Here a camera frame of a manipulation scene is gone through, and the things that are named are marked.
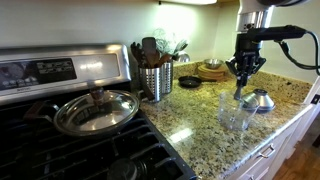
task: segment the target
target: utensil holder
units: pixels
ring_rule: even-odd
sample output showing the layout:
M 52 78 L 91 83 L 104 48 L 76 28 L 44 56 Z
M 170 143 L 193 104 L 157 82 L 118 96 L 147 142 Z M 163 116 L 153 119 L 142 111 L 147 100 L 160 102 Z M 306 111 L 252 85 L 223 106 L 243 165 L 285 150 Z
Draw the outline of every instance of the utensil holder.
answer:
M 162 93 L 168 94 L 172 91 L 173 61 L 170 59 L 161 66 L 162 69 Z
M 159 102 L 162 96 L 162 68 L 139 68 L 139 74 L 141 83 L 145 83 L 154 95 L 154 100 L 150 102 Z

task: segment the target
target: robotic arm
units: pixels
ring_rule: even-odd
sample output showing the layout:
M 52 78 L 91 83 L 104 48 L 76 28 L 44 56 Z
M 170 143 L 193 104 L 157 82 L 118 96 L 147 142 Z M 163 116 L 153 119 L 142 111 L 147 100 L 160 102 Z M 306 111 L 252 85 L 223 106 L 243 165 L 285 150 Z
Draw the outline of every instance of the robotic arm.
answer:
M 297 26 L 268 28 L 275 6 L 292 6 L 308 0 L 240 0 L 237 19 L 237 40 L 234 57 L 226 61 L 229 70 L 237 76 L 235 99 L 241 90 L 266 62 L 259 50 L 263 40 L 281 42 L 283 39 L 301 38 L 307 31 Z

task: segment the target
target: stove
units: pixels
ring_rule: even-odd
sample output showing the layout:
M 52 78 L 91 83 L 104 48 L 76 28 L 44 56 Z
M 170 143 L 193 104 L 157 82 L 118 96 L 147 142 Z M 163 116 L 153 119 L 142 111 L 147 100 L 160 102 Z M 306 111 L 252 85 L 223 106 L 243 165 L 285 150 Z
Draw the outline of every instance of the stove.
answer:
M 36 101 L 61 107 L 93 86 L 130 91 L 130 81 L 119 44 L 0 50 L 0 180 L 196 179 L 141 110 L 119 132 L 95 139 L 64 135 L 46 118 L 23 118 Z

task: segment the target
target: wall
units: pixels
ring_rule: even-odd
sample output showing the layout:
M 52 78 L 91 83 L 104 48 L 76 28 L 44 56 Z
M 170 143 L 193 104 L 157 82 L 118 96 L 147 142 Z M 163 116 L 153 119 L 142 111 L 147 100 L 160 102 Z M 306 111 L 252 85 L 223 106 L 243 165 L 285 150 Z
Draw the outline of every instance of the wall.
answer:
M 129 46 L 163 28 L 187 38 L 191 59 L 211 57 L 219 7 L 156 0 L 2 0 L 0 47 L 119 42 Z
M 313 0 L 305 4 L 291 7 L 277 7 L 274 9 L 270 26 L 283 26 L 293 24 L 313 31 L 320 35 L 318 23 L 320 1 Z M 219 14 L 217 37 L 214 54 L 221 59 L 229 59 L 234 53 L 236 17 L 239 9 L 238 3 L 225 4 Z M 315 64 L 314 42 L 309 35 L 302 39 L 287 40 L 291 54 L 299 62 Z M 264 42 L 261 56 L 267 59 L 262 71 L 291 77 L 294 79 L 313 83 L 317 77 L 315 71 L 302 70 L 293 65 L 283 55 L 279 45 L 273 41 Z

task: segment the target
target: pan handle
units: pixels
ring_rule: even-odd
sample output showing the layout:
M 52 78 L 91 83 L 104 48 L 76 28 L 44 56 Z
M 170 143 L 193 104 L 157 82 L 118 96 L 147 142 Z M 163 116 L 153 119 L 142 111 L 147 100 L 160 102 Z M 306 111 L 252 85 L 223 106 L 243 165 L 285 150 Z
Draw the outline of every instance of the pan handle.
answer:
M 56 113 L 59 107 L 55 104 L 49 104 L 44 101 L 37 101 L 32 105 L 32 107 L 24 114 L 23 120 L 27 122 L 32 122 L 36 119 L 46 119 L 52 123 L 52 118 L 48 115 L 54 110 Z

